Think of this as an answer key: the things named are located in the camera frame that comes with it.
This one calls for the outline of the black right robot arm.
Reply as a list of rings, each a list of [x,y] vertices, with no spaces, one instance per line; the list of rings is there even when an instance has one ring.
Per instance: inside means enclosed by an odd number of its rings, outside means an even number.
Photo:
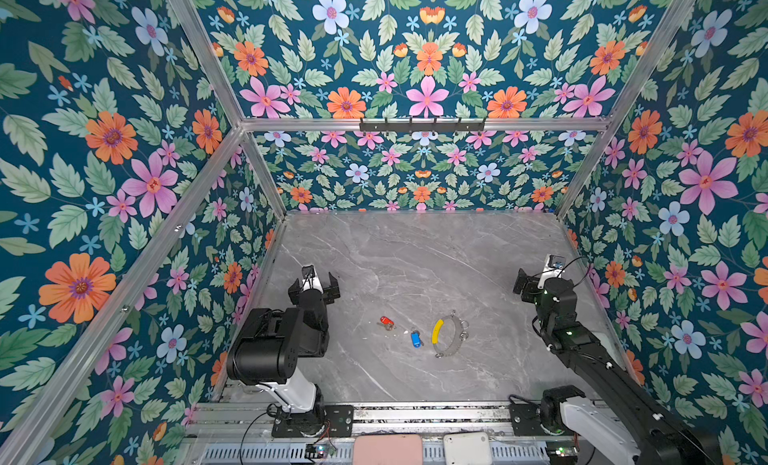
[[[558,271],[518,271],[513,292],[535,306],[533,328],[547,350],[580,376],[603,408],[574,386],[543,392],[539,410],[548,431],[585,438],[614,464],[721,464],[718,438],[687,426],[662,407],[577,320],[576,284]]]

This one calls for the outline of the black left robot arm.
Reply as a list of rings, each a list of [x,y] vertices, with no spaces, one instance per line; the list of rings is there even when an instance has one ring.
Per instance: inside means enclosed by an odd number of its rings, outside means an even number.
[[[327,307],[341,296],[336,276],[322,282],[315,267],[288,288],[291,305],[284,309],[251,310],[226,361],[229,378],[269,394],[279,425],[304,436],[316,436],[327,426],[320,387],[301,372],[301,358],[322,358],[330,341]]]

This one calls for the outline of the green circuit board left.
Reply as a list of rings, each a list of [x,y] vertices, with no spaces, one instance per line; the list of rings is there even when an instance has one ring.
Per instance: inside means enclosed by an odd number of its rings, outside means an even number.
[[[337,448],[330,444],[307,444],[304,450],[304,458],[310,461],[326,460],[333,458]]]

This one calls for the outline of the green circuit board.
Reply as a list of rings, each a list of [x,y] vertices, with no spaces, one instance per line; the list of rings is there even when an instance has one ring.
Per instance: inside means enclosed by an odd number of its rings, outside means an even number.
[[[579,450],[575,446],[554,446],[547,449],[550,465],[577,465]]]
[[[304,450],[304,458],[310,461],[326,460],[333,458],[337,448],[330,444],[307,444]]]

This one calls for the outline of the pink box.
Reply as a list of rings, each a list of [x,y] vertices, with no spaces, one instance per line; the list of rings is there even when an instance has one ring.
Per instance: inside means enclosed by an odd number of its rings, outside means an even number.
[[[353,465],[422,465],[423,442],[415,434],[364,435],[357,437]]]

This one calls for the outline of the green circuit board right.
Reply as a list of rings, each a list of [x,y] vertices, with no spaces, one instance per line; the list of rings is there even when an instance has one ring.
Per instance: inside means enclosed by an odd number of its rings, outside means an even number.
[[[550,465],[577,465],[579,450],[575,446],[554,446],[547,449]]]

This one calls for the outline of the white box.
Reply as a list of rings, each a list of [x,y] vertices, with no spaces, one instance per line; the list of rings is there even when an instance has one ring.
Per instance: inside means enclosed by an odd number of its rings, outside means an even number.
[[[485,432],[452,433],[443,437],[447,465],[491,465],[489,436]]]

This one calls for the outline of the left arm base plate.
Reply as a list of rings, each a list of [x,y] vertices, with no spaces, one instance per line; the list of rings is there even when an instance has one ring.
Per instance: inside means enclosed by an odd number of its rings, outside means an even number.
[[[348,438],[352,435],[354,407],[327,405],[309,412],[288,413],[280,409],[274,419],[273,438]]]

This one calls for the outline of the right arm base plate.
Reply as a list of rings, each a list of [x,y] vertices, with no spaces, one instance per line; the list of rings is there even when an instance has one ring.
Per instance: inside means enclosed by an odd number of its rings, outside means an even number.
[[[515,436],[568,436],[573,432],[555,425],[543,425],[536,405],[510,403],[510,423]]]

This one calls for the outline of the aluminium front rail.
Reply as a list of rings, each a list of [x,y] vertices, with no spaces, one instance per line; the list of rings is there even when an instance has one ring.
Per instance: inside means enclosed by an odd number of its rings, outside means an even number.
[[[568,436],[515,436],[508,405],[528,403],[520,400],[501,401],[448,401],[448,402],[352,402],[327,405],[351,405],[354,407],[354,422],[351,439],[362,435],[375,434],[416,434],[427,438],[439,435],[465,432],[485,432],[498,439],[565,441],[574,439],[575,431]],[[271,431],[276,407],[272,404],[213,403],[199,405],[194,412],[183,442],[194,441],[217,443],[234,442],[240,439],[253,440],[310,440],[306,438],[273,438]],[[557,425],[555,418],[564,419],[566,413],[556,412],[547,406],[540,412],[543,425],[566,428]]]

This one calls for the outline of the black wall hook rail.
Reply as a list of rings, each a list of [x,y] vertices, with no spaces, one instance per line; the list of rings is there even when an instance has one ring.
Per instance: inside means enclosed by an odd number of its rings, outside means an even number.
[[[437,132],[452,134],[457,132],[478,132],[486,127],[485,119],[463,118],[398,118],[398,119],[361,119],[358,130],[361,132],[393,132],[397,134],[412,132]]]

